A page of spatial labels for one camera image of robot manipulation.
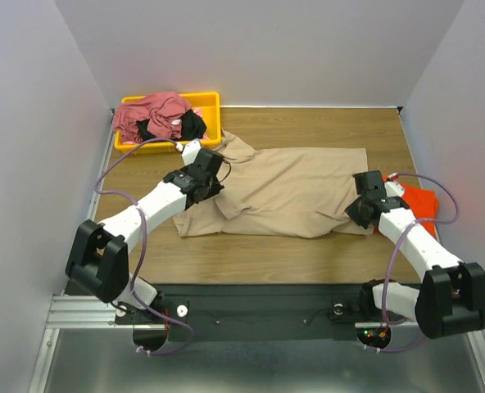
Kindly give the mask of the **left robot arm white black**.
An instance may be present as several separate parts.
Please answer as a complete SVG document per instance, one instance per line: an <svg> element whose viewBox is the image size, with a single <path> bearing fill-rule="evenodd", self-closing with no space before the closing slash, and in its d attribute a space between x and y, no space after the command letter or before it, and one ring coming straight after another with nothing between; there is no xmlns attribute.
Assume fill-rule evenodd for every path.
<svg viewBox="0 0 485 393"><path fill-rule="evenodd" d="M190 142L182 152L184 167L168 173L146 196L132 199L130 206L100 222L85 220L75 232L66 264L66 276L104 303L114 301L134 307L144 322L162 315L156 288L129 271L129 254L147 235L190 207L224 188L217 178L224 157Z"/></svg>

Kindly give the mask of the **beige t shirt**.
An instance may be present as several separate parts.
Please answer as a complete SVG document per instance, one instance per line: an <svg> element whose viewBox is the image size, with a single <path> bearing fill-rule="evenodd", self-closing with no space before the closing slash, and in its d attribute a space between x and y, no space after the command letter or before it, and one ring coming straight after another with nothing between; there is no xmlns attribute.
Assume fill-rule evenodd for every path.
<svg viewBox="0 0 485 393"><path fill-rule="evenodd" d="M345 209L357 198L354 174L368 169L364 148L256 150L224 132L224 189L173 218L180 237L212 233L315 238L331 232L370 235Z"/></svg>

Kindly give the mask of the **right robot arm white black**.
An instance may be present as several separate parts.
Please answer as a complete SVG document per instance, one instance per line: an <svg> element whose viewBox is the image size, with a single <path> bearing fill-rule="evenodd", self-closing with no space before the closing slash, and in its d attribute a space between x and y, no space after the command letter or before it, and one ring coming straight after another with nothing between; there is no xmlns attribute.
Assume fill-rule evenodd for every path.
<svg viewBox="0 0 485 393"><path fill-rule="evenodd" d="M391 324L390 315L417 322L428 339L485 329L485 271L449 252L424 227L437 219L417 218L404 200L399 174L354 174L357 198L346 208L352 222L375 226L403 254L420 279L417 289L385 277L364 284L357 300L360 315Z"/></svg>

